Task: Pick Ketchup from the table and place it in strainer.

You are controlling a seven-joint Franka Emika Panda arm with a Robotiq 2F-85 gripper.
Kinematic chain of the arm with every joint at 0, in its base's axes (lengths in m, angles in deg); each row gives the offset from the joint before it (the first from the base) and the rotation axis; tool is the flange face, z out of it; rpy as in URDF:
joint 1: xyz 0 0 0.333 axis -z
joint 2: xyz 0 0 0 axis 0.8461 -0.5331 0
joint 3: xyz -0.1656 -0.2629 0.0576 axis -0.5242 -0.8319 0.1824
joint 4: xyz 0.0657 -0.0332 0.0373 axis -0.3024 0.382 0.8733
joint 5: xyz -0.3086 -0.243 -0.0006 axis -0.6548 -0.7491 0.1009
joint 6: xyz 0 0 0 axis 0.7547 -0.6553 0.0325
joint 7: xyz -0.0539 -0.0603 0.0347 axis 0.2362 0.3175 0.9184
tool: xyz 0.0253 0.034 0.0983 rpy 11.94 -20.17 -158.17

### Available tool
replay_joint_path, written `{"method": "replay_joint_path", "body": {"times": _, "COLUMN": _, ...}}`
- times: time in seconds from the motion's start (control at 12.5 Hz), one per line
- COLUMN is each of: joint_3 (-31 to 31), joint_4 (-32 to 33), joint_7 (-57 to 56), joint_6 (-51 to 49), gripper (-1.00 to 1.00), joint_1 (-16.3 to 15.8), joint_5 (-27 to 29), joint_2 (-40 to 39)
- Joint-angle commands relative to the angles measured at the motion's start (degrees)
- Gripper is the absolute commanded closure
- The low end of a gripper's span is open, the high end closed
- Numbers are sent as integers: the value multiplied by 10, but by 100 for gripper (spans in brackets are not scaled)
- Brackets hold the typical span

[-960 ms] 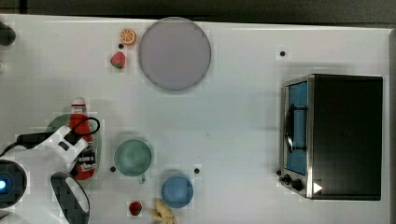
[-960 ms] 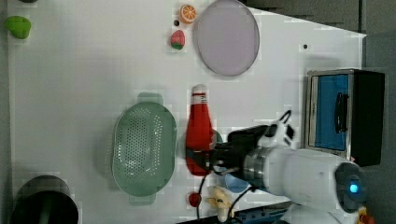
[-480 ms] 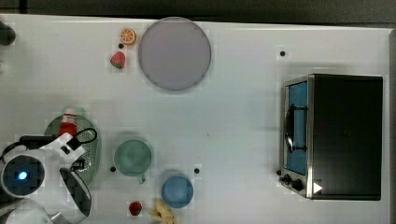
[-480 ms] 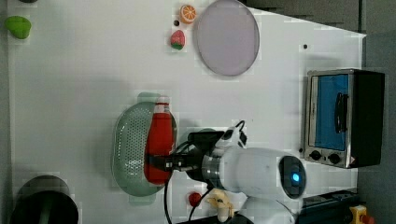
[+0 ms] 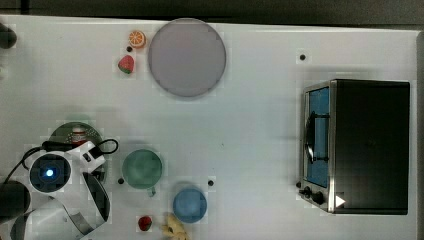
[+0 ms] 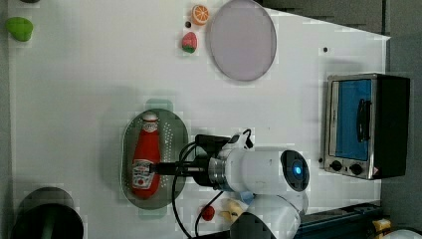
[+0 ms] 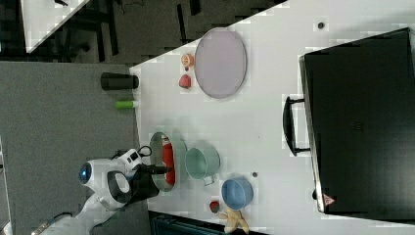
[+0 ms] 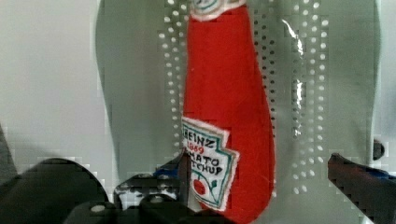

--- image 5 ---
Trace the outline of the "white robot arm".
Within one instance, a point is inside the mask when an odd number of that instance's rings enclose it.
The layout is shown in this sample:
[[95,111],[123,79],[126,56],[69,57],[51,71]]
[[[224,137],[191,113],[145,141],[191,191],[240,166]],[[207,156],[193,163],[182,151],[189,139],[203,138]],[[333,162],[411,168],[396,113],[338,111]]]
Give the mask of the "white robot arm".
[[1,221],[7,240],[81,240],[108,221],[110,200],[92,172],[102,155],[41,151],[1,184]]

